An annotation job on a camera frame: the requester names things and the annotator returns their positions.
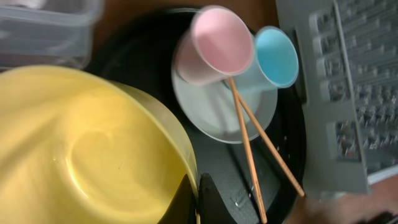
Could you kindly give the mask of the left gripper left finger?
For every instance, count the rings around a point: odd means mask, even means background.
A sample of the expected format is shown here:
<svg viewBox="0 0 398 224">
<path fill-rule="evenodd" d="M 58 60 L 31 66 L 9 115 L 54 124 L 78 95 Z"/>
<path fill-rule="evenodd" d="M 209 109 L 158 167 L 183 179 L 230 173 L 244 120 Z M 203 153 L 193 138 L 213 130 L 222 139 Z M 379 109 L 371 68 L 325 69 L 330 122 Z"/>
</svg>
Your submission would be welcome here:
<svg viewBox="0 0 398 224">
<path fill-rule="evenodd" d="M 190 180 L 185 175 L 158 224 L 196 224 L 195 202 Z"/>
</svg>

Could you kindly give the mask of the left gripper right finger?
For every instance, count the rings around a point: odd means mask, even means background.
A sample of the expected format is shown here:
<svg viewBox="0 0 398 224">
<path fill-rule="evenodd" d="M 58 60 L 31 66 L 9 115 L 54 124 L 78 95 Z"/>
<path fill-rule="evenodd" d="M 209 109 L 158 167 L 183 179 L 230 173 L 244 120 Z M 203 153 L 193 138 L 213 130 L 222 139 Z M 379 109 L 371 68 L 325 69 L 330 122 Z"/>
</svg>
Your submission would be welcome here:
<svg viewBox="0 0 398 224">
<path fill-rule="evenodd" d="M 209 173 L 201 175 L 198 193 L 201 224 L 237 224 Z"/>
</svg>

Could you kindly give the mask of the wooden chopstick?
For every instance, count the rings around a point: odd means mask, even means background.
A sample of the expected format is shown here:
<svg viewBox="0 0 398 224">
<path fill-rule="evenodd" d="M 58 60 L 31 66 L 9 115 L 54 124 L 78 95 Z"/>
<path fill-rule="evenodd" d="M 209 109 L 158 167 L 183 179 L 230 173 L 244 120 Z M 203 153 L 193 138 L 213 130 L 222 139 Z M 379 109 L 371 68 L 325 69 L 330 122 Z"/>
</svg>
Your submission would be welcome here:
<svg viewBox="0 0 398 224">
<path fill-rule="evenodd" d="M 228 83 L 229 83 L 230 89 L 233 93 L 234 105 L 236 108 L 236 114 L 237 114 L 238 121 L 239 121 L 239 127 L 241 130 L 241 135 L 242 135 L 242 139 L 243 139 L 244 150 L 246 153 L 246 159 L 247 159 L 248 165 L 249 165 L 251 180 L 252 180 L 252 184 L 254 186 L 254 192 L 255 192 L 255 196 L 256 196 L 257 206 L 259 208 L 261 223 L 266 224 L 267 223 L 266 209 L 265 209 L 265 206 L 264 206 L 264 203 L 262 200 L 261 188 L 260 188 L 260 185 L 258 182 L 255 163 L 254 163 L 254 159 L 252 156 L 250 140 L 248 138 L 246 125 L 244 122 L 244 116 L 243 116 L 243 113 L 241 110 L 241 105 L 240 105 L 239 98 L 238 98 L 238 91 L 236 89 L 236 86 L 234 84 L 234 80 L 232 77 L 228 78 Z"/>
<path fill-rule="evenodd" d="M 290 171 L 289 167 L 287 164 L 284 162 L 283 158 L 280 156 L 277 148 L 273 145 L 272 141 L 269 139 L 268 135 L 266 132 L 263 130 L 262 126 L 259 124 L 258 120 L 254 116 L 253 112 L 249 109 L 248 105 L 246 102 L 243 100 L 242 96 L 238 93 L 238 100 L 241 104 L 241 106 L 244 108 L 246 114 L 249 116 L 250 120 L 254 124 L 255 128 L 257 129 L 259 135 L 261 136 L 262 140 L 265 142 L 267 147 L 269 148 L 271 154 L 274 156 L 276 159 L 277 163 L 280 165 L 282 170 L 284 171 L 284 174 L 287 176 L 289 179 L 290 183 L 294 186 L 296 189 L 297 193 L 299 196 L 304 197 L 305 192 L 293 173 Z"/>
</svg>

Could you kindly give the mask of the yellow bowl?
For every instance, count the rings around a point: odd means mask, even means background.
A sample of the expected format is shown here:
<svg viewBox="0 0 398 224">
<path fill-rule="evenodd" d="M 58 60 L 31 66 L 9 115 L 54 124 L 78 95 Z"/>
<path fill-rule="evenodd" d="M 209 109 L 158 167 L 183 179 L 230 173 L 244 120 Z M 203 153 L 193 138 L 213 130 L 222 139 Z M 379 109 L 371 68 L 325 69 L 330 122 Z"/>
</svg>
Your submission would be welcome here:
<svg viewBox="0 0 398 224">
<path fill-rule="evenodd" d="M 2 223 L 158 223 L 197 163 L 153 96 L 72 68 L 1 73 Z"/>
</svg>

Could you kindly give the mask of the blue plastic cup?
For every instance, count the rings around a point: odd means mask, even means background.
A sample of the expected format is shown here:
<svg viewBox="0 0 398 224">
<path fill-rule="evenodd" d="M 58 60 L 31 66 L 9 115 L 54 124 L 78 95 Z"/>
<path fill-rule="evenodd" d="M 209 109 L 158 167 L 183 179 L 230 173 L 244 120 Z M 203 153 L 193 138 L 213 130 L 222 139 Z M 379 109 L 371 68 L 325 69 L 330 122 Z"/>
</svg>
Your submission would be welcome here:
<svg viewBox="0 0 398 224">
<path fill-rule="evenodd" d="M 254 60 L 234 78 L 239 91 L 269 91 L 292 86 L 299 73 L 296 49 L 287 34 L 274 26 L 254 36 Z"/>
</svg>

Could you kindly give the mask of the pink plastic cup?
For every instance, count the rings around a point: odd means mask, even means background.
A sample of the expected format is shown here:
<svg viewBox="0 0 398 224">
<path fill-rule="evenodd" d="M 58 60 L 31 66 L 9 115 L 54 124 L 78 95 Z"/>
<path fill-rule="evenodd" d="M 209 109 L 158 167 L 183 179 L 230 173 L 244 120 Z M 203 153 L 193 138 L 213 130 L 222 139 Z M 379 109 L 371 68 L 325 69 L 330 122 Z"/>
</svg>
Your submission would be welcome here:
<svg viewBox="0 0 398 224">
<path fill-rule="evenodd" d="M 223 6 L 206 6 L 181 39 L 175 70 L 187 83 L 208 85 L 244 73 L 254 60 L 254 41 L 243 20 Z"/>
</svg>

